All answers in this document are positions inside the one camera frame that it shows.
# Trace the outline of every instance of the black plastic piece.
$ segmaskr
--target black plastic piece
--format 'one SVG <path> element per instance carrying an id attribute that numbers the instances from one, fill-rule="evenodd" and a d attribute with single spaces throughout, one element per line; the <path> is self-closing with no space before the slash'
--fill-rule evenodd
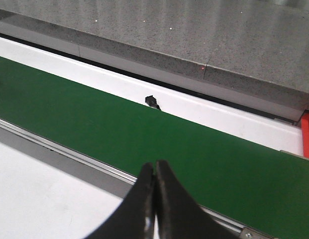
<path id="1" fill-rule="evenodd" d="M 156 163 L 155 196 L 161 239 L 238 239 L 197 205 L 164 160 Z"/>
<path id="2" fill-rule="evenodd" d="M 149 107 L 161 110 L 160 106 L 156 102 L 156 98 L 154 98 L 153 96 L 147 96 L 145 98 L 145 102 L 148 104 Z"/>
<path id="3" fill-rule="evenodd" d="M 154 182 L 152 164 L 146 163 L 120 206 L 86 239 L 152 239 Z"/>

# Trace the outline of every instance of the gray granite surface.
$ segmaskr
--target gray granite surface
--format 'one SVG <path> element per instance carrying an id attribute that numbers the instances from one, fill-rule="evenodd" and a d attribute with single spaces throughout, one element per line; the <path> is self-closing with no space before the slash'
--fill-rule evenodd
<path id="1" fill-rule="evenodd" d="M 292 120 L 309 109 L 303 8 L 258 0 L 0 0 L 0 33 Z"/>

